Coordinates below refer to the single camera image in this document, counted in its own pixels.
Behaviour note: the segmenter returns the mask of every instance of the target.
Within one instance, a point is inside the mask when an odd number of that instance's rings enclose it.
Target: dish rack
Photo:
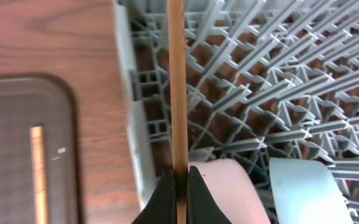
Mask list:
[[[114,0],[116,41],[143,209],[158,178],[151,146],[171,144],[167,17],[165,1],[125,3]],[[359,223],[359,0],[185,1],[184,31],[198,75],[187,82],[189,161],[236,159],[272,221],[269,158],[321,161]]]

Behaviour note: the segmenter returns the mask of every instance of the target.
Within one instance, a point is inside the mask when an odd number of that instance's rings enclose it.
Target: wooden chopstick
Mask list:
[[[184,1],[167,0],[169,73],[174,173],[178,181],[177,223],[186,223],[187,98],[185,72]]]
[[[44,138],[42,127],[30,128],[34,178],[35,218],[37,224],[48,224],[47,185],[45,183]]]

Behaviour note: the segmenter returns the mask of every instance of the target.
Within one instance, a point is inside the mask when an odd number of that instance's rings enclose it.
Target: wood grain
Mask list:
[[[139,213],[107,0],[0,0],[0,73],[47,72],[77,99],[85,223]]]
[[[186,223],[187,201],[187,98],[183,0],[167,0],[172,147],[178,181],[177,223]]]

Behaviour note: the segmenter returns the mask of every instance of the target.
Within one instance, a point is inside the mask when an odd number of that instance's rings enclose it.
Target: pink object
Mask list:
[[[244,168],[233,159],[191,162],[200,171],[215,203],[233,224],[270,224]]]

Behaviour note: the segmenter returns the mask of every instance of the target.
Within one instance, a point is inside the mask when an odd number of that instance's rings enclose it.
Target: wooden table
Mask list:
[[[0,0],[0,73],[48,72],[77,98],[85,223],[139,213],[109,0]]]

